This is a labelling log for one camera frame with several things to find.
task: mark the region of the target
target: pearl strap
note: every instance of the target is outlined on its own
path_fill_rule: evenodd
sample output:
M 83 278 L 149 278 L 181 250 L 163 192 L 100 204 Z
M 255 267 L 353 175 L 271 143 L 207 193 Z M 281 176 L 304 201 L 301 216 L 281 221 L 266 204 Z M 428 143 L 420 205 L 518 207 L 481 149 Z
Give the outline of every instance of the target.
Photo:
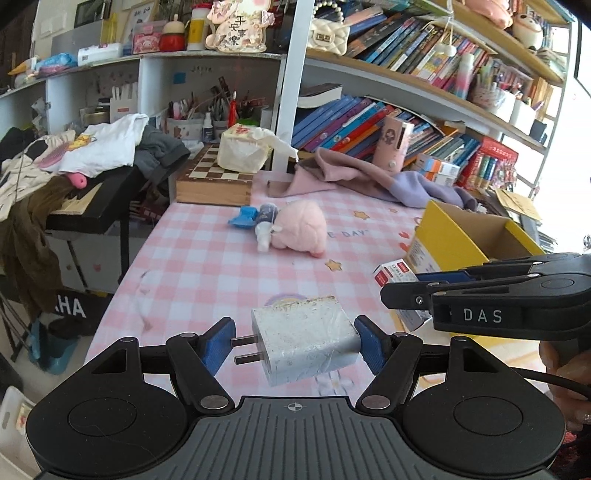
M 343 15 L 343 12 L 341 10 L 341 7 L 339 7 L 339 4 L 337 4 L 336 2 L 330 2 L 327 0 L 322 0 L 321 2 L 318 2 L 317 4 L 315 4 L 314 6 L 314 10 L 312 12 L 312 17 L 314 18 L 316 16 L 316 14 L 318 13 L 318 10 L 322 7 L 332 7 L 335 9 L 336 13 L 337 13 L 337 17 L 339 17 L 338 23 L 343 23 L 345 21 L 345 16 Z

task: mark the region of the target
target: pink pig plush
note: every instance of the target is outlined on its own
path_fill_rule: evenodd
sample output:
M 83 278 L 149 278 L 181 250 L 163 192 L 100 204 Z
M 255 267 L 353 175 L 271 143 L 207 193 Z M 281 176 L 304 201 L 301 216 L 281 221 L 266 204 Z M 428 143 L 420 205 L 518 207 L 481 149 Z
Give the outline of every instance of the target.
M 326 249 L 326 220 L 316 202 L 298 200 L 284 206 L 273 223 L 271 245 L 310 252 L 320 258 Z

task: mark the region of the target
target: pink checkered tablecloth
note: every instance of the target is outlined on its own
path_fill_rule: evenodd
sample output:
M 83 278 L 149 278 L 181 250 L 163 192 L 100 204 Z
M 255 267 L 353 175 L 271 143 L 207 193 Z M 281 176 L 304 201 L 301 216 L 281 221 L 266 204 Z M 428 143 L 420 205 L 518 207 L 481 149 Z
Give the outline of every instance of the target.
M 376 200 L 345 188 L 300 197 L 270 199 L 270 178 L 255 176 L 252 204 L 315 200 L 329 230 L 326 255 L 313 258 L 293 250 L 256 250 L 252 231 L 228 225 L 238 209 L 175 203 L 147 239 L 107 309 L 86 357 L 87 361 L 124 336 L 141 345 L 160 345 L 181 332 L 202 333 L 224 316 L 237 333 L 249 335 L 251 309 L 279 301 L 334 295 L 353 321 L 364 314 L 386 332 L 394 322 L 379 299 L 372 272 L 380 263 L 401 258 L 422 210 Z M 278 387 L 270 387 L 259 362 L 235 365 L 232 357 L 255 351 L 234 349 L 217 380 L 238 401 L 242 395 L 349 395 L 355 402 L 373 379 L 359 357 L 356 364 Z M 168 377 L 148 381 L 171 390 Z

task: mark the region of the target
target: black cable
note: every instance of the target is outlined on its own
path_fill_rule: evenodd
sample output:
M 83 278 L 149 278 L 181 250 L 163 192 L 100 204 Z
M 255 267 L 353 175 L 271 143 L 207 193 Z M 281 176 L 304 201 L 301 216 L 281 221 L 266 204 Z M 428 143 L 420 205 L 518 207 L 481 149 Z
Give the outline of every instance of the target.
M 567 390 L 578 393 L 587 398 L 587 400 L 591 401 L 591 387 L 587 385 L 583 385 L 573 380 L 569 380 L 568 378 L 559 377 L 558 375 L 546 374 L 544 372 L 537 372 L 535 370 L 529 370 L 526 368 L 513 368 L 513 370 L 516 373 L 520 374 L 523 378 L 527 378 L 528 380 L 534 380 L 536 382 L 543 382 L 551 385 L 556 385 L 557 387 L 566 388 Z M 572 447 L 578 443 L 586 442 L 590 438 L 591 433 L 579 436 L 576 440 L 573 440 L 572 442 L 563 443 L 561 448 Z

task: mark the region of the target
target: toy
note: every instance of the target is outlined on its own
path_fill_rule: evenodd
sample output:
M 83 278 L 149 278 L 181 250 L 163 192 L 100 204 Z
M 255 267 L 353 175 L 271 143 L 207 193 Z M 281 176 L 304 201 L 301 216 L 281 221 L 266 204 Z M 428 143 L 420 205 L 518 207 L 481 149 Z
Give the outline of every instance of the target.
M 245 205 L 240 207 L 240 213 L 237 217 L 228 220 L 230 225 L 238 228 L 251 229 L 256 225 L 255 219 L 258 215 L 258 211 L 255 207 Z
M 184 24 L 178 21 L 178 15 L 174 14 L 174 20 L 168 22 L 160 37 L 160 51 L 184 50 Z
M 271 229 L 271 245 L 310 252 L 320 258 L 326 249 L 326 220 L 316 202 L 297 200 L 284 206 Z
M 540 24 L 525 14 L 515 17 L 513 36 L 530 50 L 538 50 L 544 41 L 544 32 Z
M 222 0 L 207 15 L 212 31 L 205 46 L 222 53 L 260 53 L 267 49 L 265 29 L 275 21 L 270 0 Z
M 464 4 L 473 12 L 488 18 L 502 30 L 513 23 L 507 0 L 465 0 Z

